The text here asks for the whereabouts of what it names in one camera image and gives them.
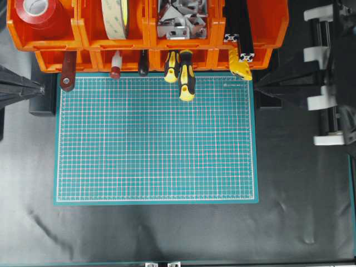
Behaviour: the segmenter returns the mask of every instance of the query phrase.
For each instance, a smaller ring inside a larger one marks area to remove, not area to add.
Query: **brown handle tool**
[[[61,88],[70,92],[76,83],[77,51],[66,51],[62,66]]]

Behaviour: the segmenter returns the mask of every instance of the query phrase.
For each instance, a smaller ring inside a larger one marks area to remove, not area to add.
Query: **grid lines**
[[[161,77],[77,75],[58,94],[55,202],[254,202],[250,86],[205,73],[182,102]]]

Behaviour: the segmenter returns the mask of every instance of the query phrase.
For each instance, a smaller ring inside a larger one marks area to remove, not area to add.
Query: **tool holder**
[[[137,71],[140,50],[149,51],[150,71],[163,71],[169,50],[193,51],[195,71],[229,70],[229,49],[236,42],[224,42],[225,0],[207,0],[207,38],[167,40],[157,37],[158,0],[130,0],[129,34],[126,40],[106,36],[100,0],[60,0],[71,30],[57,39],[43,39],[17,16],[15,0],[7,3],[7,26],[15,46],[33,51],[43,72],[62,72],[66,51],[77,51],[77,72],[110,72],[115,51],[122,51],[122,70]],[[288,0],[248,0],[254,61],[252,70],[268,67],[273,49],[282,45],[289,23]]]

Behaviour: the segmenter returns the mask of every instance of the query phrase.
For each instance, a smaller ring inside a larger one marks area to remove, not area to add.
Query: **black fabric surface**
[[[290,1],[284,61],[310,45]],[[0,34],[0,63],[29,77],[29,54]],[[116,261],[293,263],[353,258],[348,162],[342,147],[315,147],[317,112],[284,104],[256,112],[259,199],[252,205],[54,206],[55,118],[28,101],[6,108],[0,142],[0,264]]]

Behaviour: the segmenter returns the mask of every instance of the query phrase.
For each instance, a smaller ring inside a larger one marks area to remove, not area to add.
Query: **screwdriver handle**
[[[146,77],[149,74],[150,62],[149,62],[149,51],[141,50],[140,60],[139,60],[139,75],[141,77]]]
[[[176,82],[179,77],[180,59],[178,51],[169,51],[165,62],[165,81]]]
[[[195,96],[195,75],[192,64],[193,52],[183,50],[180,52],[181,71],[178,79],[179,98],[183,101],[192,101]]]
[[[246,81],[252,80],[250,66],[246,61],[240,62],[239,50],[237,48],[229,50],[229,68],[233,75],[240,76]]]

